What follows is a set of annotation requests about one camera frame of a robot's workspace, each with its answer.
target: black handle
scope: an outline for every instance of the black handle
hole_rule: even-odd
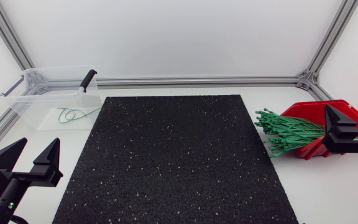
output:
[[[81,87],[84,87],[84,93],[86,93],[86,87],[88,87],[88,85],[90,84],[90,82],[91,82],[93,76],[96,75],[97,73],[98,73],[97,71],[91,69],[91,70],[88,72],[88,74],[86,74],[84,80],[82,80],[80,86],[81,86]]]

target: clear plastic container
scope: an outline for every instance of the clear plastic container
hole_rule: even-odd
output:
[[[1,96],[38,131],[91,129],[102,106],[94,74],[88,66],[30,68]]]

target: red plastic bin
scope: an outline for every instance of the red plastic bin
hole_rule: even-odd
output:
[[[348,117],[352,118],[354,121],[357,121],[356,127],[358,128],[358,111],[344,100],[295,103],[281,115],[304,118],[325,126],[326,121],[324,107],[327,104],[330,104],[342,113],[348,115]],[[306,160],[312,158],[313,156],[328,157],[331,153],[327,150],[325,145],[321,144],[321,140],[323,140],[323,138],[324,136],[314,140],[307,146],[296,149],[296,153],[299,157],[305,158]]]

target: bundle of green cable ties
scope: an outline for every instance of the bundle of green cable ties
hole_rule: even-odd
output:
[[[263,127],[264,133],[269,135],[277,134],[277,138],[269,138],[264,143],[271,142],[273,145],[268,148],[273,153],[269,157],[277,157],[284,152],[307,146],[309,143],[325,135],[325,128],[320,124],[313,123],[307,119],[290,116],[280,116],[264,109],[256,111],[260,114],[255,122],[258,127]]]

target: aluminum frame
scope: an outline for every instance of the aluminum frame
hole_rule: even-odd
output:
[[[96,81],[100,89],[296,86],[308,91],[316,100],[332,100],[333,98],[327,91],[319,85],[319,71],[329,57],[357,5],[358,0],[342,1],[310,65],[299,75],[289,77],[105,78]],[[0,36],[22,70],[34,67],[1,4]],[[0,117],[0,141],[18,119],[19,116],[11,109],[8,109]]]

